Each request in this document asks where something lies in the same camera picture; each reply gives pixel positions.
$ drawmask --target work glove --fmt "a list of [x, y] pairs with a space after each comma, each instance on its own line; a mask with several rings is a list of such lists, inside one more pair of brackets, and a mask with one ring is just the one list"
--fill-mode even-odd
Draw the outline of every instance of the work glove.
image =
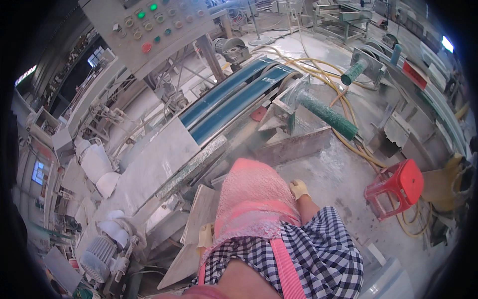
[[307, 186], [299, 179], [293, 180], [289, 184], [289, 188], [291, 189], [292, 195], [295, 196], [296, 201], [304, 194], [307, 194], [310, 197], [309, 191], [307, 191]]
[[212, 235], [214, 235], [214, 223], [208, 223], [201, 226], [199, 230], [199, 241], [196, 247], [196, 253], [200, 254], [200, 247], [211, 247], [212, 246]]

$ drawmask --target red plastic stool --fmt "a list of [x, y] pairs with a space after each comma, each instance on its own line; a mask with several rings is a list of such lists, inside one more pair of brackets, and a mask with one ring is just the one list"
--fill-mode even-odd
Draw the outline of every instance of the red plastic stool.
[[[412, 205], [416, 204], [423, 191], [423, 176], [415, 161], [408, 159], [401, 161], [394, 166], [384, 168], [381, 173], [393, 173], [391, 177], [381, 181], [382, 176], [378, 175], [372, 184], [365, 188], [363, 196], [367, 201], [373, 204], [382, 221], [388, 217], [408, 210]], [[378, 202], [379, 194], [391, 192], [395, 194], [400, 202], [400, 206], [387, 212]]]

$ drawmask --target red sign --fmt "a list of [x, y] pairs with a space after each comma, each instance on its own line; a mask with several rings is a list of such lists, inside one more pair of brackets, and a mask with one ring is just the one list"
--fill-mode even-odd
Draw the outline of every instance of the red sign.
[[424, 90], [426, 87], [426, 79], [413, 67], [411, 66], [406, 60], [403, 63], [402, 72], [421, 90]]

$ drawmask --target control panel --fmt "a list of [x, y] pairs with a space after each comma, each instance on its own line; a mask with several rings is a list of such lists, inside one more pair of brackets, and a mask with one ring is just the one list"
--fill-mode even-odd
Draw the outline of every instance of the control panel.
[[120, 61], [142, 79], [215, 28], [204, 0], [80, 0]]

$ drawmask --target green roller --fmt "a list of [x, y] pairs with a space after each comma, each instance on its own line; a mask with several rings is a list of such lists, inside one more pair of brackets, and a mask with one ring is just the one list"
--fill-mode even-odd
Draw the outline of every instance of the green roller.
[[296, 94], [295, 102], [297, 104], [301, 104], [310, 112], [320, 117], [323, 121], [325, 121], [332, 128], [336, 129], [349, 141], [351, 141], [359, 131], [356, 126], [354, 126], [341, 114], [335, 112], [332, 108], [325, 105], [304, 90], [301, 90]]
[[352, 65], [343, 75], [340, 76], [340, 80], [345, 85], [350, 85], [357, 79], [357, 77], [363, 73], [363, 71], [369, 66], [365, 59], [359, 59], [354, 65]]

